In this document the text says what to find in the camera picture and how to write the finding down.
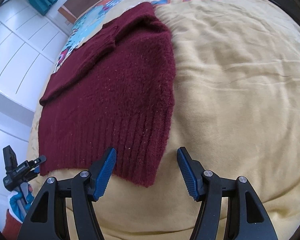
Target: knitted fabric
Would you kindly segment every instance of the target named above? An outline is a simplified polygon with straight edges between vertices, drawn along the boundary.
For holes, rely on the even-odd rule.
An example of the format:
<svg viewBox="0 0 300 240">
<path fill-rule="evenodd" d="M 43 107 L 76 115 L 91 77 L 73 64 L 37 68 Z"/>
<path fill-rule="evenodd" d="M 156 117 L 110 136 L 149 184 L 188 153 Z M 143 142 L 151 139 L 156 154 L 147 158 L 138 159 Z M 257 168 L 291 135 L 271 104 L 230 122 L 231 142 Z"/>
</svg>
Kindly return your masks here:
<svg viewBox="0 0 300 240">
<path fill-rule="evenodd" d="M 171 33 L 150 3 L 104 24 L 51 75 L 40 100 L 41 175 L 89 168 L 114 147 L 114 174 L 152 185 L 168 139 L 175 73 Z"/>
</svg>

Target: blue gripper pad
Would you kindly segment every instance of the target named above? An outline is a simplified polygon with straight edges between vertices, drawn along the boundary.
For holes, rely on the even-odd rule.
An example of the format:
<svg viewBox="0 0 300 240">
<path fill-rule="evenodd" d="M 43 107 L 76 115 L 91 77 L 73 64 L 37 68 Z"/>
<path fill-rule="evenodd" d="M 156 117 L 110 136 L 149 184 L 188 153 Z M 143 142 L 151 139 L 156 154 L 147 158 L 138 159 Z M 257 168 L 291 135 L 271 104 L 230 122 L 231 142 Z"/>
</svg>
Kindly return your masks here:
<svg viewBox="0 0 300 240">
<path fill-rule="evenodd" d="M 177 161 L 189 195 L 195 201 L 201 201 L 200 196 L 205 194 L 201 176 L 204 172 L 203 167 L 200 162 L 192 160 L 185 147 L 178 149 Z"/>
<path fill-rule="evenodd" d="M 89 169 L 91 177 L 88 195 L 92 195 L 94 201 L 104 195 L 116 160 L 117 151 L 109 147 L 100 160 L 92 163 Z"/>
</svg>

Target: maroon sweater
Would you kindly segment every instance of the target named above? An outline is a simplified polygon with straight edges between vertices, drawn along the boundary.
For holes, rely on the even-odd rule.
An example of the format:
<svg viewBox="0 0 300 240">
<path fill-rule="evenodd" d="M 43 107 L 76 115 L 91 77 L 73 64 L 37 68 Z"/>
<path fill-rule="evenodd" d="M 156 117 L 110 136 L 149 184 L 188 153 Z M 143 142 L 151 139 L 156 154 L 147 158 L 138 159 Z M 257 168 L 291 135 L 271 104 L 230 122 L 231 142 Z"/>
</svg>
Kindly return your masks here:
<svg viewBox="0 0 300 240">
<path fill-rule="evenodd" d="M 174 106 L 171 33 L 141 3 L 75 49 L 40 100 L 41 175 L 88 168 L 114 147 L 114 174 L 148 187 L 165 151 Z"/>
</svg>

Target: yellow bedsheet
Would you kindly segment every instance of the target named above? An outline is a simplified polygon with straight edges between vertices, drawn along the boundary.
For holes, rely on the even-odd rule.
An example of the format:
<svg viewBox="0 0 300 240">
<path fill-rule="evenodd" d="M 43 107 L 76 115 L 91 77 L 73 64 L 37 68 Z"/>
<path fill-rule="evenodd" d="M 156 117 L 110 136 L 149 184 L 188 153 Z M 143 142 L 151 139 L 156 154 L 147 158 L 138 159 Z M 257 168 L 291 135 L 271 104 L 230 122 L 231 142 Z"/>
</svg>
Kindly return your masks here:
<svg viewBox="0 0 300 240">
<path fill-rule="evenodd" d="M 102 23 L 143 1 L 160 1 L 156 16 L 172 31 L 175 107 L 155 184 L 143 188 L 112 176 L 94 203 L 106 240 L 189 239 L 200 204 L 178 168 L 181 146 L 220 177 L 246 176 L 279 240 L 289 239 L 300 224 L 300 27 L 267 0 L 123 0 Z M 41 110 L 28 159 L 38 156 Z M 60 180 L 78 172 L 49 175 Z M 46 178 L 31 182 L 35 193 Z M 70 201 L 67 207 L 77 239 Z M 217 240 L 225 218 L 223 202 Z"/>
</svg>

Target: sweater sleeve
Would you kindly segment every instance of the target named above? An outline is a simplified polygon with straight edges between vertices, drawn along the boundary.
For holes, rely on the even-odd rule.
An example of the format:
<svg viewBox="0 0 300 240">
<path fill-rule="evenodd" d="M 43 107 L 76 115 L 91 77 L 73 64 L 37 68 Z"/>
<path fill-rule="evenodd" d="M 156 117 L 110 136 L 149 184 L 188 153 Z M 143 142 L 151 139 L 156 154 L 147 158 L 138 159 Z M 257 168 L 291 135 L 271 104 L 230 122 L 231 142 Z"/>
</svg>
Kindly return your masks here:
<svg viewBox="0 0 300 240">
<path fill-rule="evenodd" d="M 22 224 L 10 215 L 9 210 L 7 210 L 6 218 L 6 225 L 4 226 L 2 234 L 7 240 L 16 240 Z"/>
</svg>

